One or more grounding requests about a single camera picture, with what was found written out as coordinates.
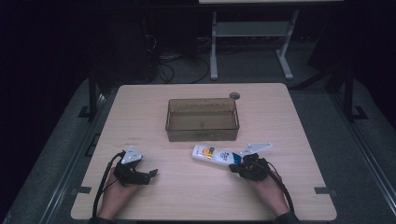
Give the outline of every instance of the rectangular tray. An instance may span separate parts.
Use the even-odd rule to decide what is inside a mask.
[[[172,99],[166,127],[169,141],[234,141],[239,121],[235,99]]]

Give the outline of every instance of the bottle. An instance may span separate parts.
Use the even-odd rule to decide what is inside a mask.
[[[195,145],[192,152],[192,158],[198,161],[206,161],[221,166],[227,166],[234,163],[241,163],[242,158],[238,154],[217,147],[205,145]]]

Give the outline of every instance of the sleeve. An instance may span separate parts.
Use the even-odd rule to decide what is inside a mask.
[[[275,224],[299,224],[300,220],[294,213],[286,213],[277,217],[274,221]]]
[[[116,224],[116,222],[101,217],[91,217],[88,224]]]

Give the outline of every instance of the hand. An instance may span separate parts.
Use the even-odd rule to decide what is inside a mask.
[[[114,167],[111,168],[105,186],[102,206],[98,217],[112,220],[116,214],[129,202],[134,193],[140,189],[140,185],[129,185],[124,187],[113,175]]]
[[[278,176],[278,178],[281,179],[279,175],[277,175],[275,172],[273,173],[275,176]],[[290,211],[288,205],[286,204],[282,189],[280,189],[271,176],[268,175],[264,180],[261,181],[249,179],[245,180],[258,192],[262,202],[270,207],[277,217]]]

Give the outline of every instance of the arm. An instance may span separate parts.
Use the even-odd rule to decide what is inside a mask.
[[[124,187],[113,175],[111,169],[106,182],[106,190],[103,195],[102,205],[96,217],[90,219],[89,224],[113,224],[116,214],[127,204],[134,194],[140,189],[140,185]]]
[[[271,176],[267,176],[262,181],[245,180],[256,190],[262,202],[274,213],[276,216],[275,224],[300,223],[297,216],[290,212],[283,191]]]

